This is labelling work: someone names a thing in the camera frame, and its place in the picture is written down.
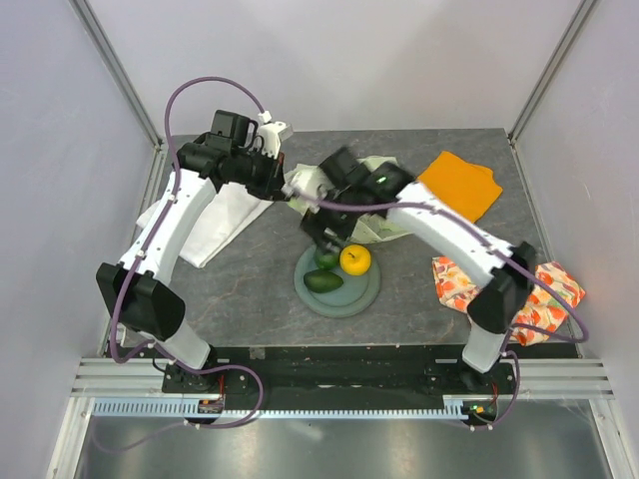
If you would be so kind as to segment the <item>green lime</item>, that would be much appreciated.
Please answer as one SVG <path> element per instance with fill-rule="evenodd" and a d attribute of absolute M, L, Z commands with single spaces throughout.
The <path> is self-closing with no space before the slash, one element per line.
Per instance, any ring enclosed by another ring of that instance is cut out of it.
<path fill-rule="evenodd" d="M 317 249 L 314 253 L 314 262 L 319 269 L 332 270 L 339 266 L 339 254 Z"/>

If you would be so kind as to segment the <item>yellow apple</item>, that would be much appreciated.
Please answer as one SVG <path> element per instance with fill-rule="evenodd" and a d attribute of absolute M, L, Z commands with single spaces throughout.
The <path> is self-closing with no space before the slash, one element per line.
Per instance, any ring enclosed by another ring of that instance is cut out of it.
<path fill-rule="evenodd" d="M 350 244 L 343 248 L 339 254 L 341 269 L 352 276 L 366 274 L 372 265 L 370 251 L 360 244 Z"/>

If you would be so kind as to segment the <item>dark green avocado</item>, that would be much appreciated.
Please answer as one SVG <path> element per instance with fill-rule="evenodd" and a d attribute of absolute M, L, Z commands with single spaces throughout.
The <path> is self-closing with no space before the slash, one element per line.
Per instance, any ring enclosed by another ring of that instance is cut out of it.
<path fill-rule="evenodd" d="M 303 282 L 307 290 L 313 293 L 329 293 L 343 286 L 343 279 L 339 275 L 325 269 L 306 272 Z"/>

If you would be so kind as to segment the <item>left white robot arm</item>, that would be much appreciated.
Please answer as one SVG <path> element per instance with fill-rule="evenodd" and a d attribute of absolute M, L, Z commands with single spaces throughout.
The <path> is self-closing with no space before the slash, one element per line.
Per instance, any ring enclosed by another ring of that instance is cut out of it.
<path fill-rule="evenodd" d="M 114 325 L 159 344 L 186 366 L 185 381 L 208 392 L 219 381 L 212 348 L 185 320 L 185 302 L 170 288 L 180 252 L 204 209 L 227 184 L 259 200 L 284 199 L 283 141 L 292 127 L 262 113 L 257 120 L 219 110 L 209 131 L 183 144 L 151 219 L 115 264 L 102 263 L 96 280 Z"/>

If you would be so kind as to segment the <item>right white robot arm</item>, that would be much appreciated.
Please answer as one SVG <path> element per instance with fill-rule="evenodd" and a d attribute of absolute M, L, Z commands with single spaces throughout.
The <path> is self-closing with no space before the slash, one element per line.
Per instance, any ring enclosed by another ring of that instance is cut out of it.
<path fill-rule="evenodd" d="M 466 391 L 493 380 L 511 323 L 532 292 L 534 247 L 513 245 L 482 230 L 443 203 L 415 175 L 394 162 L 370 168 L 342 147 L 287 181 L 307 205 L 303 230 L 323 247 L 350 239 L 358 219 L 377 215 L 455 262 L 478 287 L 467 313 L 471 329 L 457 367 Z"/>

